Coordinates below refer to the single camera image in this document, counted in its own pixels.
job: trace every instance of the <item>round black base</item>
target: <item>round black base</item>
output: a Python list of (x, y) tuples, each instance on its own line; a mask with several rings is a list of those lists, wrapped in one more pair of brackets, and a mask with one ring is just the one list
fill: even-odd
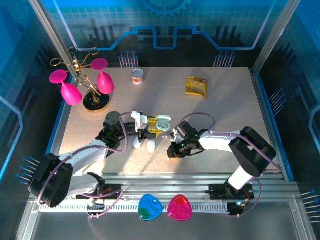
[(101, 96), (96, 94), (96, 98), (94, 98), (92, 91), (89, 92), (83, 99), (83, 105), (86, 109), (92, 112), (102, 112), (104, 111), (110, 103), (109, 94), (103, 94), (98, 91)]

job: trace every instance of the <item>pink wine glass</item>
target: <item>pink wine glass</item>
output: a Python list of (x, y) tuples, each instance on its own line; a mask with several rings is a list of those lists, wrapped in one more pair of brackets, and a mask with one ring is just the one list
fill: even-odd
[(91, 68), (93, 70), (100, 71), (100, 74), (96, 81), (99, 91), (102, 94), (111, 94), (115, 90), (115, 84), (112, 77), (109, 74), (103, 72), (103, 69), (105, 69), (106, 67), (108, 67), (108, 61), (104, 58), (97, 58), (91, 63)]
[(65, 70), (59, 69), (51, 73), (49, 80), (53, 84), (62, 84), (61, 95), (66, 103), (70, 106), (75, 106), (82, 100), (82, 94), (77, 89), (76, 86), (65, 83), (64, 80), (67, 78), (67, 72)]

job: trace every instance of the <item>beige tabletop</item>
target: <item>beige tabletop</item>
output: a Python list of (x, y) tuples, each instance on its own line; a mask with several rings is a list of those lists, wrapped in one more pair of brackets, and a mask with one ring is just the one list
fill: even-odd
[[(142, 68), (145, 82), (132, 82), (133, 68), (107, 68), (114, 80), (115, 91), (110, 106), (103, 112), (91, 113), (83, 104), (72, 107), (60, 154), (74, 151), (90, 143), (103, 129), (107, 113), (117, 111), (143, 112), (147, 116), (169, 115), (171, 130), (187, 114), (204, 112), (216, 119), (214, 131), (232, 132), (249, 126), (268, 142), (268, 134), (259, 107), (256, 92), (247, 67), (159, 67)], [(95, 83), (98, 71), (85, 72)], [(185, 94), (186, 78), (196, 76), (208, 80), (208, 98)], [(83, 95), (88, 90), (78, 87)], [(130, 116), (124, 122), (134, 122)], [(189, 123), (197, 130), (207, 129), (212, 120), (204, 115), (192, 116)], [(167, 160), (168, 138), (158, 138), (153, 153), (145, 142), (141, 149), (133, 148), (134, 137), (129, 139), (127, 151), (115, 153), (85, 168), (84, 172), (100, 173), (232, 173), (239, 163), (230, 152), (208, 150), (183, 159)]]

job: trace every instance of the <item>small can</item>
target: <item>small can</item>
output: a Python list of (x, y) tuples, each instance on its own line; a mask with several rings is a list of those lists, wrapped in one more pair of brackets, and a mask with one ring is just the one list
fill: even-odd
[(144, 82), (144, 71), (142, 69), (135, 69), (132, 71), (132, 81), (136, 85), (140, 85)]

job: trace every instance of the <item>yellow snack bag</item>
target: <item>yellow snack bag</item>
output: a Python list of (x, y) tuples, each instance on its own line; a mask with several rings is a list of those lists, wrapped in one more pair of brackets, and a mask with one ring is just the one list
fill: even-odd
[(208, 97), (208, 81), (196, 76), (187, 77), (185, 93)]

